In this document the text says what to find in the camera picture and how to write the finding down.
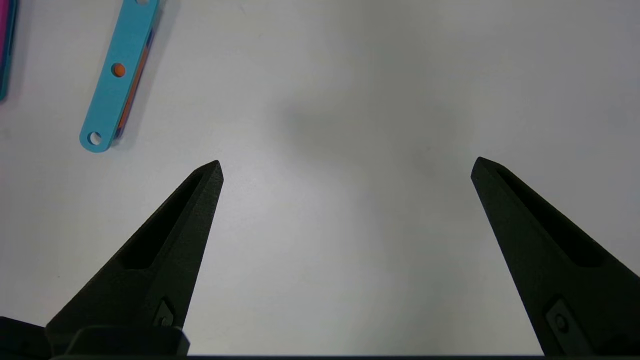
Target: screw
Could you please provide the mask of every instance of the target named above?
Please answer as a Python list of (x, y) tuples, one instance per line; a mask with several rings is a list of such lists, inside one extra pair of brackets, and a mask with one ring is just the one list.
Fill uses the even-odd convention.
[(567, 333), (569, 331), (569, 323), (566, 318), (560, 314), (556, 315), (556, 327), (560, 332)]

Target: black plastic part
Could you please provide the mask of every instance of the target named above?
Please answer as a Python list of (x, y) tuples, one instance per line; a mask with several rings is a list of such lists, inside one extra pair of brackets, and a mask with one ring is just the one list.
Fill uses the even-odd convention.
[(38, 360), (51, 357), (42, 326), (0, 316), (0, 359)]
[(157, 324), (161, 306), (184, 325), (222, 182), (217, 161), (187, 177), (47, 324), (54, 355), (85, 327)]
[(640, 278), (506, 167), (471, 178), (545, 355), (639, 355)]
[(175, 327), (87, 327), (71, 342), (66, 355), (185, 356), (189, 341)]

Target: hole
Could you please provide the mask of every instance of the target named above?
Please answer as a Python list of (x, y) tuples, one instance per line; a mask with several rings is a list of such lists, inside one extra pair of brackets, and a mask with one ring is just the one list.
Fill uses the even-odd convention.
[(116, 78), (121, 78), (124, 76), (126, 69), (121, 63), (115, 63), (111, 66), (111, 72)]
[(100, 145), (102, 142), (102, 137), (95, 131), (89, 134), (88, 139), (92, 145)]

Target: white tabletop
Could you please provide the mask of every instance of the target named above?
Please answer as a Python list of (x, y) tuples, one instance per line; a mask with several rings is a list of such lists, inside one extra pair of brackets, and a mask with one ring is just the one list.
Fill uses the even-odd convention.
[(215, 159), (192, 354), (540, 353), (478, 156), (640, 270), (640, 2), (169, 0), (124, 137), (94, 154), (119, 8), (22, 1), (0, 315), (44, 325)]

